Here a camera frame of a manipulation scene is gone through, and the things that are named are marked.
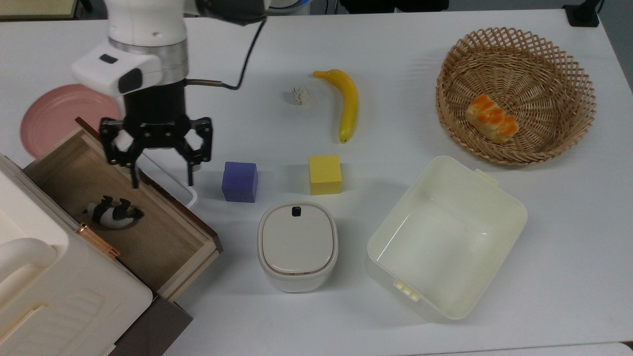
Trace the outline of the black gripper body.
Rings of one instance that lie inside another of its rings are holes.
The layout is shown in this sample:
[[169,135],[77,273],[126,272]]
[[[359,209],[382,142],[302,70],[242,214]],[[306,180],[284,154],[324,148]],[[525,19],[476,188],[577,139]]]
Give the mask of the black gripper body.
[[191,124],[185,105],[186,81],[152,86],[124,95],[124,130],[140,148],[191,149],[185,139]]

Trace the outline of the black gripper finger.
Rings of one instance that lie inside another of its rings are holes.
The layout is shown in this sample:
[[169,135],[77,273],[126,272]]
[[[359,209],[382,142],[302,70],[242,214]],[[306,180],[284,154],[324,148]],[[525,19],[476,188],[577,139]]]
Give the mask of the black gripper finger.
[[[192,148],[186,139],[186,135],[190,131],[194,131],[201,139],[201,143],[196,149]],[[193,172],[199,165],[212,159],[214,133],[212,119],[203,117],[197,120],[190,120],[188,117],[182,117],[177,132],[177,152],[187,163],[187,184],[193,186]]]
[[133,188],[137,189],[139,177],[136,161],[143,152],[144,146],[141,145],[140,141],[133,139],[126,151],[121,150],[117,145],[117,137],[122,130],[124,130],[122,120],[103,117],[99,124],[102,148],[109,165],[119,165],[129,170]]

